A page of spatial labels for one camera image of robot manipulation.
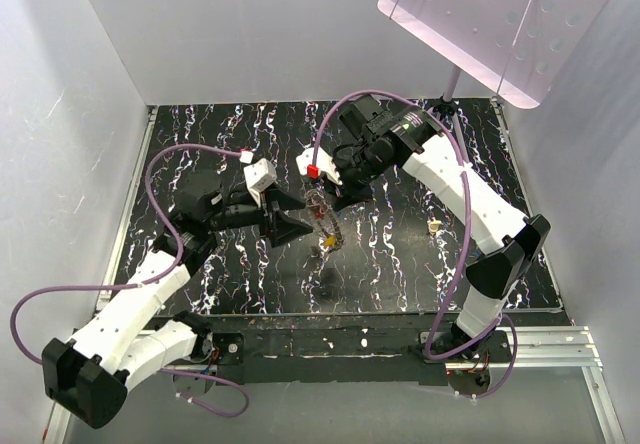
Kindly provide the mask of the metal key organizer disc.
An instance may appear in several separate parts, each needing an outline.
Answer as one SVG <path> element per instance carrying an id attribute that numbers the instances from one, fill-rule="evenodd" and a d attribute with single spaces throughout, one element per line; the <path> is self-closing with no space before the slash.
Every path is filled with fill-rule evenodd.
<path id="1" fill-rule="evenodd" d="M 344 246 L 344 236 L 336 213 L 325 193 L 318 188 L 310 188 L 305 191 L 304 199 L 314 232 L 320 237 L 321 249 L 326 253 L 340 250 Z M 337 242 L 332 247 L 325 247 L 324 240 L 331 235 L 337 238 Z"/>

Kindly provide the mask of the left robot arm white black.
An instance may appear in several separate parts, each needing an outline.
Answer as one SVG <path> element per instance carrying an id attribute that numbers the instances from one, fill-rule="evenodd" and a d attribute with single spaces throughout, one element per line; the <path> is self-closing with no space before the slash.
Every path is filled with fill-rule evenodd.
<path id="1" fill-rule="evenodd" d="M 215 252 L 219 232 L 255 226 L 278 247 L 313 230 L 288 215 L 304 209 L 304 201 L 252 168 L 244 184 L 229 191 L 215 172 L 197 171 L 174 203 L 169 222 L 179 235 L 164 230 L 125 289 L 70 338 L 54 338 L 42 351 L 46 395 L 93 429 L 108 424 L 128 393 L 165 365 L 200 364 L 211 356 L 211 325 L 188 311 L 146 338 L 138 335 Z"/>

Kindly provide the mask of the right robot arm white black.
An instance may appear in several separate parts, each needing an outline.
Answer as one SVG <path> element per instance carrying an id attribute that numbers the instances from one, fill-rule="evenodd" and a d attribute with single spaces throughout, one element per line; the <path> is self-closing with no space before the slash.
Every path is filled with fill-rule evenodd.
<path id="1" fill-rule="evenodd" d="M 479 257 L 460 263 L 454 278 L 466 278 L 469 290 L 459 316 L 441 337 L 430 334 L 430 360 L 459 357 L 475 361 L 489 348 L 488 335 L 517 281 L 537 259 L 551 225 L 501 197 L 464 160 L 461 145 L 435 116 L 412 102 L 393 113 L 378 102 L 378 91 L 361 91 L 340 100 L 329 112 L 353 136 L 331 151 L 323 171 L 325 188 L 342 210 L 372 197 L 371 185 L 397 167 L 426 186 L 464 225 L 461 254 L 471 244 Z"/>

